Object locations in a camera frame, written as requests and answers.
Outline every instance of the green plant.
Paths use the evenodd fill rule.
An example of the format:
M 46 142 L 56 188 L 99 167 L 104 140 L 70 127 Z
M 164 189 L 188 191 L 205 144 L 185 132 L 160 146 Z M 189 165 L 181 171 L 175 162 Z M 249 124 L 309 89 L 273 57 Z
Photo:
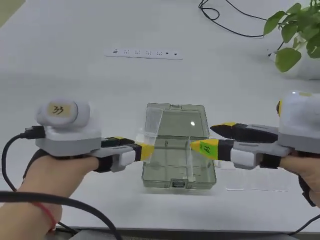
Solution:
M 266 21 L 263 35 L 276 27 L 281 30 L 284 43 L 293 38 L 292 47 L 276 52 L 275 65 L 280 72 L 287 72 L 301 59 L 299 49 L 304 46 L 310 58 L 320 58 L 320 0 L 310 0 L 310 5 L 305 8 L 296 3 L 286 12 L 276 12 Z

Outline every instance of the black cord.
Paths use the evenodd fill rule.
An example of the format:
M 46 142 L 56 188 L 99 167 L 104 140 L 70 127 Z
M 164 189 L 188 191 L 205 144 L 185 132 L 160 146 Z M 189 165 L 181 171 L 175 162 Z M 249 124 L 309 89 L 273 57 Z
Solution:
M 50 194 L 44 193 L 35 193 L 35 192 L 9 192 L 9 191 L 0 191 L 0 202 L 6 203 L 48 203 L 48 204 L 57 204 L 65 205 L 73 208 L 77 208 L 83 211 L 86 211 L 97 218 L 99 218 L 105 225 L 110 229 L 110 233 L 114 235 L 116 240 L 123 240 L 120 233 L 116 229 L 115 225 L 107 218 L 101 211 L 90 206 L 84 202 Z
M 26 138 L 26 135 L 25 133 L 21 133 L 19 135 L 16 135 L 14 136 L 13 138 L 11 138 L 7 143 L 6 145 L 4 146 L 3 148 L 3 151 L 2 151 L 2 156 L 1 156 L 1 171 L 2 171 L 2 176 L 3 176 L 3 179 L 5 180 L 5 182 L 9 185 L 9 187 L 11 188 L 12 191 L 17 191 L 16 187 L 13 185 L 13 183 L 10 181 L 9 177 L 8 177 L 8 174 L 7 174 L 7 154 L 8 154 L 8 150 L 9 150 L 9 147 L 11 146 L 11 144 L 18 140 L 18 139 L 24 139 Z M 61 226 L 61 227 L 64 227 L 66 229 L 68 229 L 70 232 L 72 232 L 74 235 L 77 234 L 78 232 L 76 230 L 73 230 L 71 227 L 63 224 L 62 222 L 58 222 L 58 224 Z
M 251 15 L 251 14 L 248 14 L 248 13 L 245 13 L 243 11 L 241 11 L 239 8 L 237 8 L 235 5 L 233 5 L 231 2 L 229 2 L 228 0 L 225 0 L 228 4 L 230 4 L 235 10 L 237 10 L 238 12 L 242 13 L 243 15 L 246 15 L 248 17 L 251 17 L 251 18 L 254 18 L 254 19 L 260 19 L 260 20 L 263 20 L 263 21 L 267 21 L 267 19 L 265 18 L 262 18 L 262 17 L 259 17 L 259 16 L 254 16 L 254 15 Z
M 284 45 L 284 41 L 281 43 L 281 45 L 278 47 L 277 51 L 280 50 L 280 48 Z
M 308 227 L 311 223 L 313 223 L 315 220 L 318 220 L 320 219 L 320 214 L 311 218 L 309 221 L 307 221 L 302 227 L 300 227 L 298 230 L 296 231 L 293 231 L 293 232 L 290 232 L 288 233 L 289 236 L 293 236 L 293 235 L 296 235 L 298 233 L 300 233 L 303 229 L 305 229 L 306 227 Z
M 14 191 L 14 192 L 17 191 L 17 189 L 15 188 L 15 186 L 10 181 L 10 179 L 9 179 L 9 177 L 7 175 L 7 154 L 8 154 L 8 150 L 9 150 L 9 147 L 11 146 L 11 144 L 16 140 L 23 139 L 23 138 L 24 138 L 24 134 L 23 133 L 21 133 L 19 135 L 16 135 L 13 138 L 11 138 L 6 143 L 6 145 L 4 146 L 3 151 L 2 151 L 2 156 L 1 156 L 1 168 L 2 168 L 1 170 L 2 170 L 3 179 L 5 180 L 6 184 L 9 185 L 11 190 Z
M 236 32 L 234 30 L 231 30 L 223 25 L 221 25 L 220 23 L 216 22 L 216 20 L 220 17 L 220 12 L 215 9 L 215 8 L 212 8 L 212 7 L 204 7 L 204 4 L 206 4 L 209 0 L 201 0 L 201 2 L 199 3 L 198 5 L 198 8 L 202 11 L 203 15 L 209 19 L 211 22 L 213 22 L 214 24 L 218 25 L 219 27 L 231 32 L 231 33 L 234 33 L 234 34 L 237 34 L 237 35 L 240 35 L 242 37 L 247 37 L 247 38 L 261 38 L 263 37 L 264 35 L 261 34 L 261 35 L 247 35 L 247 34 L 242 34 L 242 33 L 239 33 L 239 32 Z M 253 16 L 253 15 L 250 15 L 250 14 L 247 14 L 247 13 L 244 13 L 242 11 L 240 11 L 238 8 L 236 8 L 234 5 L 232 5 L 229 1 L 227 1 L 231 6 L 233 6 L 236 10 L 238 10 L 240 13 L 242 14 L 245 14 L 246 16 L 249 16 L 249 17 L 252 17 L 252 18 L 256 18 L 256 19 L 261 19 L 261 20 L 265 20 L 264 18 L 261 18 L 261 17 L 257 17 L 257 16 Z M 211 18 L 206 12 L 205 10 L 213 10 L 217 13 L 217 17 L 215 18 Z

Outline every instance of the power strip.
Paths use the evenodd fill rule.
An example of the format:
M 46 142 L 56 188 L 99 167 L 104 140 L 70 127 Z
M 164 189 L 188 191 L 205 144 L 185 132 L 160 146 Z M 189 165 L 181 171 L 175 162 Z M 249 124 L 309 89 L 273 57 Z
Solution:
M 129 49 L 115 48 L 106 50 L 106 57 L 121 57 L 121 58 L 142 58 L 142 59 L 173 59 L 182 60 L 182 56 L 177 51 L 173 50 L 150 50 L 150 49 Z

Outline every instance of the white desk surface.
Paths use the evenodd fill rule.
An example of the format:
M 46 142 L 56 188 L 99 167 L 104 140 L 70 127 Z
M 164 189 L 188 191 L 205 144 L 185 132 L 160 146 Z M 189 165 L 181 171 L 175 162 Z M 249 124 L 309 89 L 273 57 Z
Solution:
M 264 23 L 211 0 L 220 22 L 260 34 Z M 267 18 L 293 1 L 234 1 Z M 250 39 L 208 21 L 197 0 L 29 0 L 0 29 L 0 145 L 34 122 L 44 100 L 68 96 L 100 110 L 104 136 L 134 138 L 146 104 L 202 104 L 211 125 L 226 121 L 278 125 L 275 106 L 292 90 L 319 92 L 320 82 L 280 75 L 266 56 L 279 34 Z M 106 48 L 174 49 L 183 60 L 104 57 Z M 21 182 L 36 147 L 15 143 L 8 174 Z M 319 213 L 301 196 L 295 176 L 288 192 L 227 191 L 217 185 L 202 195 L 152 194 L 144 189 L 142 165 L 120 173 L 90 173 L 72 196 L 106 214 L 120 229 L 202 231 L 293 231 Z M 1 189 L 8 189 L 0 182 Z M 80 210 L 64 208 L 74 227 L 104 227 Z M 318 232 L 320 222 L 307 232 Z

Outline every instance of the transparent plastic box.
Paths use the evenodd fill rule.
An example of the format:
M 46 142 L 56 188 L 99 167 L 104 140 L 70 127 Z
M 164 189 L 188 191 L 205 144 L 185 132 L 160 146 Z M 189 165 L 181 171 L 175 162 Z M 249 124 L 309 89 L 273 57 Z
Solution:
M 149 103 L 137 141 L 154 145 L 143 163 L 146 188 L 209 190 L 216 183 L 214 161 L 192 151 L 190 143 L 209 138 L 202 105 Z

